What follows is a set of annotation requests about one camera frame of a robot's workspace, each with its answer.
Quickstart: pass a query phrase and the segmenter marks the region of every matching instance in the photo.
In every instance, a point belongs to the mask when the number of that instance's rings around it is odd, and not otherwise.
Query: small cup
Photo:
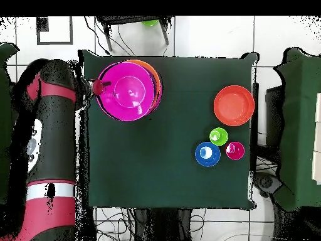
[[[228,141],[228,133],[225,129],[217,127],[209,133],[209,140],[217,146],[222,146]]]
[[[232,160],[239,160],[245,154],[245,148],[242,143],[234,141],[226,146],[226,155]]]
[[[195,150],[196,161],[205,167],[214,166],[221,157],[221,151],[217,145],[207,141],[200,143]]]

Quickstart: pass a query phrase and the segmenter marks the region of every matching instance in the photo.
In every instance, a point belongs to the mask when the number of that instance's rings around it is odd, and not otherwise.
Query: orange bowl
[[[134,59],[128,60],[128,62],[132,62],[132,63],[138,64],[138,65],[144,67],[146,70],[148,70],[154,76],[155,82],[156,82],[156,85],[155,85],[156,88],[155,88],[154,101],[152,103],[152,106],[150,107],[150,109],[152,110],[156,104],[156,101],[157,101],[159,95],[161,94],[161,89],[162,89],[161,80],[159,79],[159,76],[158,76],[156,70],[148,63],[146,63],[144,61],[140,61],[140,60],[134,60]]]
[[[254,113],[252,94],[238,85],[227,86],[219,91],[214,100],[214,113],[228,126],[240,126],[248,122]]]

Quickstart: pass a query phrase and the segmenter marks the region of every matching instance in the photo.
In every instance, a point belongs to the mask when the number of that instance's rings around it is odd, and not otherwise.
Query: green cup
[[[228,141],[228,133],[225,129],[217,127],[209,133],[209,140],[217,146],[222,146]]]
[[[143,21],[143,24],[146,25],[146,26],[152,27],[152,26],[155,26],[157,24],[157,22],[158,22],[158,19],[156,19],[156,20],[148,20],[148,21]]]

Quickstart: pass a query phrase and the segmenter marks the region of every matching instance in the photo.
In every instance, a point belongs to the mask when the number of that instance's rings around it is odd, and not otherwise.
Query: blue cup
[[[221,151],[217,145],[214,145],[209,141],[203,142],[196,148],[195,158],[201,166],[214,166],[221,158]]]

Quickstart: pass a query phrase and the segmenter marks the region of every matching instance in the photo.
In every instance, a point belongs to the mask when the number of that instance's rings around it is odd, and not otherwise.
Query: dark green table surface
[[[275,194],[287,211],[301,206],[321,206],[321,185],[312,180],[317,94],[321,92],[321,58],[298,48],[285,52],[279,71],[285,86],[285,127],[280,143],[284,182]]]
[[[97,78],[109,64],[128,57],[83,51],[85,78]],[[121,207],[253,208],[248,200],[249,122],[228,127],[213,112],[216,94],[228,85],[251,90],[256,54],[232,58],[131,57],[150,63],[161,75],[162,101],[135,122],[106,116],[96,99],[89,113],[89,205]],[[195,149],[224,127],[230,141],[242,142],[245,156],[200,166]]]

